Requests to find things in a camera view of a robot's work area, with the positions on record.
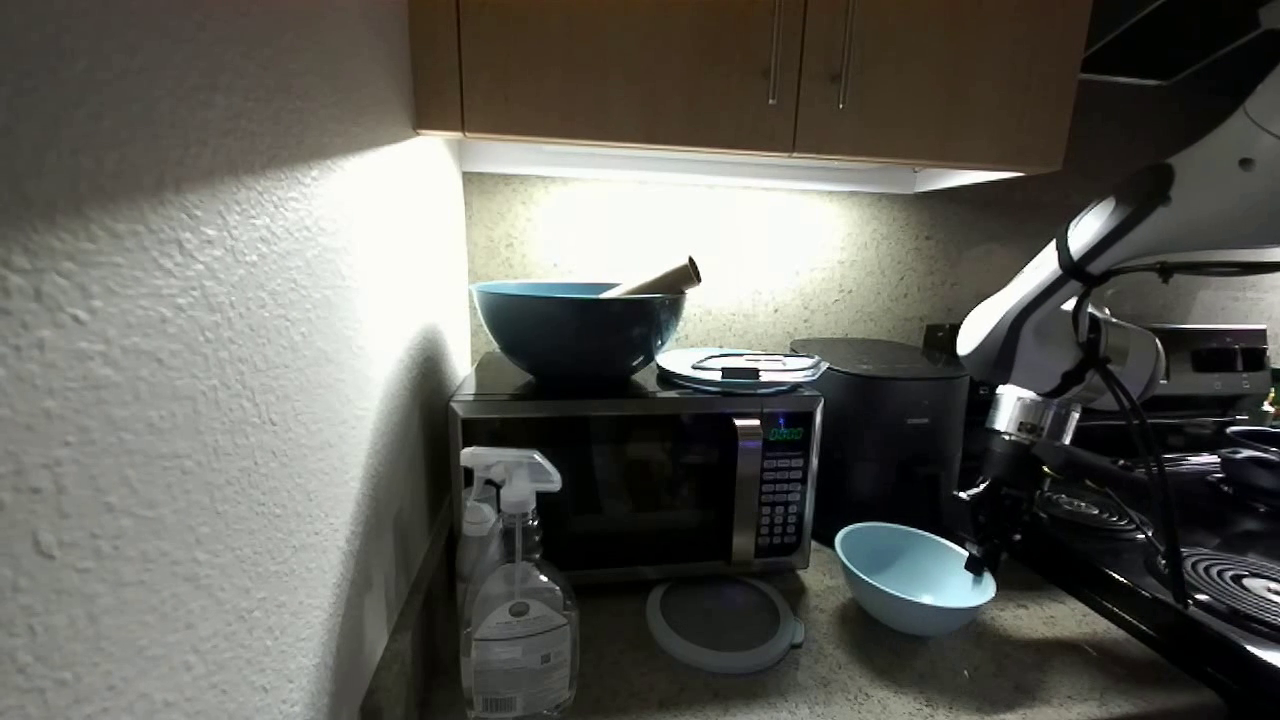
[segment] plate on microwave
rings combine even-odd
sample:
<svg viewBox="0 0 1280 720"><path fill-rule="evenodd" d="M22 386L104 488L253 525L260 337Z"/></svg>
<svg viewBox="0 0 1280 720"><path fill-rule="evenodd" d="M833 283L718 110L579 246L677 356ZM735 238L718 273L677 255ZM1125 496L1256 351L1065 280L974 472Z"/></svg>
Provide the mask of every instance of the plate on microwave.
<svg viewBox="0 0 1280 720"><path fill-rule="evenodd" d="M821 378L828 359L755 349L667 349L657 356L657 373L699 390L786 390Z"/></svg>

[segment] cabinet door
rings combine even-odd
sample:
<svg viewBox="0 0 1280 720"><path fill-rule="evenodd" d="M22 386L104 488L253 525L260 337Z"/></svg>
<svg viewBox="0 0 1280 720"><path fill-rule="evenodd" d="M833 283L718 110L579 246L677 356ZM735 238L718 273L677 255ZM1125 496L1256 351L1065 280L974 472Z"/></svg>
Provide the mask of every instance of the cabinet door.
<svg viewBox="0 0 1280 720"><path fill-rule="evenodd" d="M464 127L790 148L802 0L459 0Z"/></svg>
<svg viewBox="0 0 1280 720"><path fill-rule="evenodd" d="M1086 0L806 0L795 153L1060 168Z"/></svg>

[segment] textured wall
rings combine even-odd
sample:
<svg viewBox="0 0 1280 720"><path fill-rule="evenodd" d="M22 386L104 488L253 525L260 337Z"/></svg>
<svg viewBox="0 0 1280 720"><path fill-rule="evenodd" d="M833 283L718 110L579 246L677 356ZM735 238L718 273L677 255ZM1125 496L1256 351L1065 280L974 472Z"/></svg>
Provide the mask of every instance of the textured wall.
<svg viewBox="0 0 1280 720"><path fill-rule="evenodd" d="M401 0L0 2L5 720L354 717L468 359L408 106Z"/></svg>
<svg viewBox="0 0 1280 720"><path fill-rule="evenodd" d="M671 345L786 349L795 337L918 340L1003 283L1072 213L1125 171L1219 121L1202 95L1082 85L1057 176L937 195L822 195L692 181L468 176L473 280L630 275L694 255ZM1138 320L1266 320L1280 280L1107 288Z"/></svg>

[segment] plastic bottle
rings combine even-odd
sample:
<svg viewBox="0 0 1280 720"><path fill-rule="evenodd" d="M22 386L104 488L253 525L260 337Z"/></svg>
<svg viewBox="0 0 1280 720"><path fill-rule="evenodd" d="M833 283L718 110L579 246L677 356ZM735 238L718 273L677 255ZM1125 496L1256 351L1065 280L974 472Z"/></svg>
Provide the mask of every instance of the plastic bottle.
<svg viewBox="0 0 1280 720"><path fill-rule="evenodd" d="M474 468L474 483L495 483L498 504L498 521L486 525L492 504L473 483L464 506L459 681L468 717L561 717L574 695L574 608L561 570L535 550L535 492L561 492L561 472L526 449L464 449L464 468Z"/></svg>

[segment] kitchen counter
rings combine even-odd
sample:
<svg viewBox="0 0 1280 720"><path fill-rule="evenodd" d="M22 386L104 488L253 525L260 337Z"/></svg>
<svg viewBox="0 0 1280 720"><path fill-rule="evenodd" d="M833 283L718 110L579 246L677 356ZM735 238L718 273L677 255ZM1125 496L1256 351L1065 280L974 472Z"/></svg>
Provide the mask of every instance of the kitchen counter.
<svg viewBox="0 0 1280 720"><path fill-rule="evenodd" d="M706 674L657 646L646 587L579 587L579 695L573 717L1226 717L1155 650L1009 568L995 604L957 637L881 628L843 587L838 565L772 584L801 608L806 638L755 674ZM454 667L437 667L424 717L459 717Z"/></svg>

